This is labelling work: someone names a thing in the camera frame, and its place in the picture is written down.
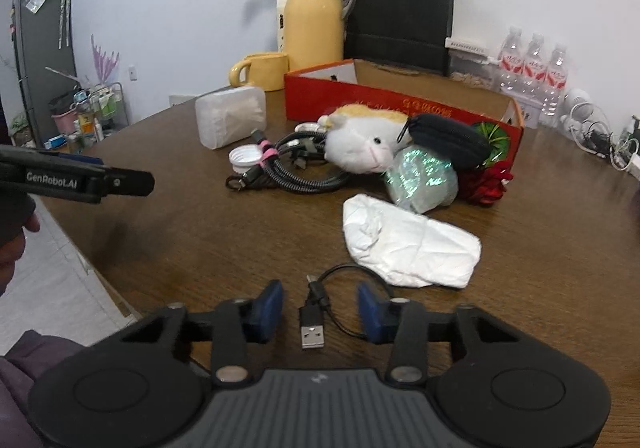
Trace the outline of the person left hand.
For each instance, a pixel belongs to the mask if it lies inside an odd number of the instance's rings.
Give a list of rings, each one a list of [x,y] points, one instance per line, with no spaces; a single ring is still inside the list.
[[[29,216],[9,242],[2,244],[0,249],[0,294],[6,292],[6,288],[12,281],[16,263],[22,258],[26,247],[25,232],[38,232],[40,222],[35,213]]]

